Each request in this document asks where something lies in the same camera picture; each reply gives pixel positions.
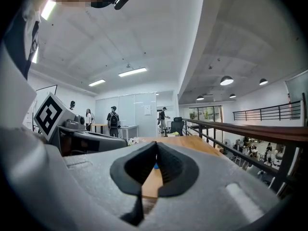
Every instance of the window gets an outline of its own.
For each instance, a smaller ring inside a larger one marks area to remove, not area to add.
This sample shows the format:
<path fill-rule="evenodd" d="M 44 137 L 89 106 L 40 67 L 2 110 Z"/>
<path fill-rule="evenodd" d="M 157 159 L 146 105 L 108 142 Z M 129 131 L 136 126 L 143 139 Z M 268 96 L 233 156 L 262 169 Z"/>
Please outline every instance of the window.
<path fill-rule="evenodd" d="M 222 122 L 221 106 L 189 108 L 191 120 Z"/>

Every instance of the wooden handrail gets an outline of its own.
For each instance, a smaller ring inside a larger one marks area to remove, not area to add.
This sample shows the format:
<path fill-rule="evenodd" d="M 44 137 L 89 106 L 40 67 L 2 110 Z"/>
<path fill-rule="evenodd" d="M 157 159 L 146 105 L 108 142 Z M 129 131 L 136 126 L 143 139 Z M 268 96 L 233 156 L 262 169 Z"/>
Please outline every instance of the wooden handrail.
<path fill-rule="evenodd" d="M 208 128 L 216 128 L 225 132 L 278 144 L 296 145 L 297 147 L 303 147 L 308 144 L 307 127 L 268 127 L 255 125 L 235 125 L 221 122 L 204 122 L 185 118 L 183 118 L 183 120 L 198 125 L 203 125 Z"/>

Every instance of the black shirt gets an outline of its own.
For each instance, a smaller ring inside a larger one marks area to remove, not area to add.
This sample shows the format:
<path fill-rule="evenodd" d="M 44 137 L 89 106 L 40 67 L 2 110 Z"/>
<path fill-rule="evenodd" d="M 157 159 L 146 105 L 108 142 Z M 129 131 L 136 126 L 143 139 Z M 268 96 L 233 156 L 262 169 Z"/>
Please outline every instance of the black shirt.
<path fill-rule="evenodd" d="M 165 119 L 165 112 L 164 112 L 164 111 L 162 111 L 162 112 L 160 113 L 160 119 L 161 119 L 161 120 L 164 120 L 164 119 Z"/>

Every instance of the black chair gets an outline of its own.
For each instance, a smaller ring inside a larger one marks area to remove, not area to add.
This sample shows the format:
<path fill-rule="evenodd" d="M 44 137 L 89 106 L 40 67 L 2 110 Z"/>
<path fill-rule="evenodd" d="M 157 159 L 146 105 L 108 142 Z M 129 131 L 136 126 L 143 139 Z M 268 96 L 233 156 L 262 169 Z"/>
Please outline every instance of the black chair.
<path fill-rule="evenodd" d="M 182 117 L 175 117 L 173 122 L 171 122 L 170 133 L 178 132 L 180 136 L 183 136 L 183 127 L 184 121 L 182 120 Z"/>

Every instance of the gray foam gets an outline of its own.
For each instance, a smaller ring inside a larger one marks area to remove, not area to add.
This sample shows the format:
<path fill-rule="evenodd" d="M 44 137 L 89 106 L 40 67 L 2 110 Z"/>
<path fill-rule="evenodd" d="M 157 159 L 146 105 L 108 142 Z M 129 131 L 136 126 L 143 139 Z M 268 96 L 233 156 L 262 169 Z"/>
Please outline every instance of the gray foam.
<path fill-rule="evenodd" d="M 117 217 L 131 212 L 137 197 L 119 190 L 110 177 L 110 166 L 119 157 L 138 150 L 149 143 L 142 143 L 103 153 L 69 156 L 65 164 L 76 181 L 94 201 Z"/>
<path fill-rule="evenodd" d="M 166 144 L 191 157 L 199 166 L 195 184 L 184 194 L 159 198 L 140 224 L 141 230 L 235 230 L 249 224 L 245 215 L 226 191 L 237 183 L 266 213 L 278 203 L 276 195 L 256 178 L 221 157 Z"/>

